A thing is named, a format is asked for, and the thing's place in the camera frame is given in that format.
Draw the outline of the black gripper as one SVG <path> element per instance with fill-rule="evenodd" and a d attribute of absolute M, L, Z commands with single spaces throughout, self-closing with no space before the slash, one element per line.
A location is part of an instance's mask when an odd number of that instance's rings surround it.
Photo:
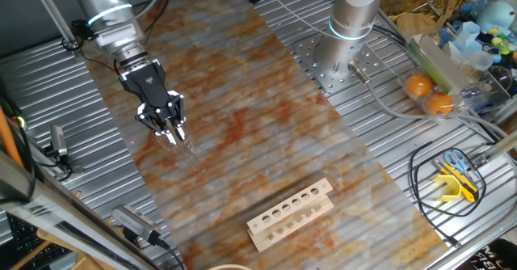
<path fill-rule="evenodd" d="M 137 108 L 136 119 L 156 136 L 166 137 L 168 142 L 176 146 L 168 120 L 174 127 L 181 141 L 186 140 L 183 125 L 186 122 L 184 113 L 184 95 L 165 88 L 165 70 L 158 60 L 145 63 L 133 70 L 123 72 L 119 76 L 123 88 L 138 97 L 142 104 Z"/>

